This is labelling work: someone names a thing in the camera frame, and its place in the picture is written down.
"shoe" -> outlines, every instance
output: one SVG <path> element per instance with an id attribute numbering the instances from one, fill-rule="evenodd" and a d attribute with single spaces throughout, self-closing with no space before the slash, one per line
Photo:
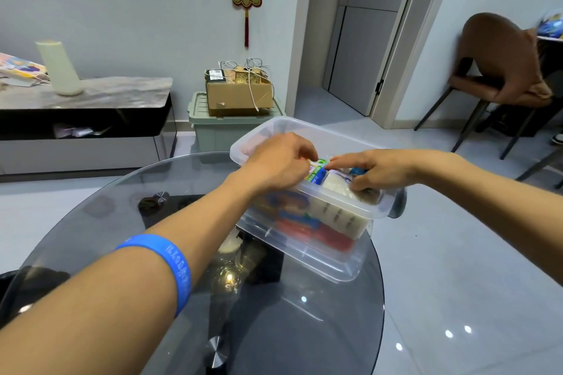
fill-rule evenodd
<path id="1" fill-rule="evenodd" d="M 560 134 L 555 135 L 555 137 L 553 137 L 551 139 L 551 141 L 555 144 L 560 144 L 563 145 L 563 132 L 561 132 Z"/>

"round glass coffee table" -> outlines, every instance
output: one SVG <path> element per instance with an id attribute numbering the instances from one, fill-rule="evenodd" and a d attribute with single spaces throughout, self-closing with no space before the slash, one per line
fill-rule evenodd
<path id="1" fill-rule="evenodd" d="M 92 194 L 27 258 L 0 306 L 0 326 L 236 169 L 228 152 L 189 154 Z M 234 229 L 143 373 L 371 375 L 383 323 L 384 286 L 373 246 L 356 279 L 333 283 Z"/>

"blue wristband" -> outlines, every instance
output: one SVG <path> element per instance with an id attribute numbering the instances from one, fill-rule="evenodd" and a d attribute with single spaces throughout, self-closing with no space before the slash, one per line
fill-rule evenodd
<path id="1" fill-rule="evenodd" d="M 191 290 L 191 273 L 184 254 L 171 241 L 156 234 L 133 236 L 117 246 L 116 250 L 128 246 L 150 249 L 160 255 L 166 261 L 166 264 L 170 266 L 174 279 L 176 279 L 176 288 L 178 289 L 178 301 L 174 318 L 178 317 L 179 312 L 186 306 Z"/>

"forearm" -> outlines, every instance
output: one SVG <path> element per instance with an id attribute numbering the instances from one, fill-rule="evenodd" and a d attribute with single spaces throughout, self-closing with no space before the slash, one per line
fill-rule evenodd
<path id="1" fill-rule="evenodd" d="M 238 172 L 147 231 L 180 248 L 192 284 L 257 193 Z M 13 375 L 139 373 L 175 311 L 176 284 L 164 260 L 144 248 L 123 248 L 87 267 L 0 331 L 0 362 Z"/>
<path id="2" fill-rule="evenodd" d="M 422 183 L 476 216 L 563 285 L 562 196 L 489 173 L 454 154 L 423 163 L 421 172 Z"/>

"door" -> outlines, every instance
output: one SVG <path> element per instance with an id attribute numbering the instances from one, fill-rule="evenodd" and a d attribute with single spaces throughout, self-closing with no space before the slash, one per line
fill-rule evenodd
<path id="1" fill-rule="evenodd" d="M 339 0 L 323 86 L 369 115 L 406 0 Z"/>

